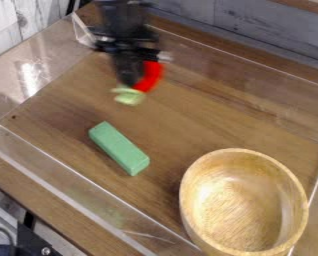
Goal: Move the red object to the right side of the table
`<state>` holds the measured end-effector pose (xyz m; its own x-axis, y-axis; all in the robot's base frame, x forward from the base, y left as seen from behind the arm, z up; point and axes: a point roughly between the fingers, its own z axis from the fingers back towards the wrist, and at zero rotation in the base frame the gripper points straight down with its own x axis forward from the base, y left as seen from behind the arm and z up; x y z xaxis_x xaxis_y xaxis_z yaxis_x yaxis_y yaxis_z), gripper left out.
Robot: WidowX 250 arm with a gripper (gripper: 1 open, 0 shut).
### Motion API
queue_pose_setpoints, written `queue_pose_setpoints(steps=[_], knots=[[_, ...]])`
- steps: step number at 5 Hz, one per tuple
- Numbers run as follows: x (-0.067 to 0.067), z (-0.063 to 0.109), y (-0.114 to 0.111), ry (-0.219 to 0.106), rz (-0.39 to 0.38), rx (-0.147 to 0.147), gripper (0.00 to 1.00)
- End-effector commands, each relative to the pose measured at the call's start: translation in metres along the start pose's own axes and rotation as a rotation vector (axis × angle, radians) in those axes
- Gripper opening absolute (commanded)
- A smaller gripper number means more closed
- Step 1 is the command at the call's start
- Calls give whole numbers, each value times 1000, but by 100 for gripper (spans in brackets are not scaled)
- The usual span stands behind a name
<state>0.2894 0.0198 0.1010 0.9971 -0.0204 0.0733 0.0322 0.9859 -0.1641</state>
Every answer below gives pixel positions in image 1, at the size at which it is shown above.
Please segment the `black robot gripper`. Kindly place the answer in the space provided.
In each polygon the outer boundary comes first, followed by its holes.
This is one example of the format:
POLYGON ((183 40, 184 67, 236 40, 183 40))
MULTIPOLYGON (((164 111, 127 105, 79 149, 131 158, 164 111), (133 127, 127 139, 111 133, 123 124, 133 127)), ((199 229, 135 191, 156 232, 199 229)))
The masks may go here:
POLYGON ((148 26, 145 0, 93 0, 101 23, 88 28, 96 47, 113 54, 120 83, 133 87, 144 76, 144 61, 170 62, 172 55, 159 49, 159 34, 148 26))

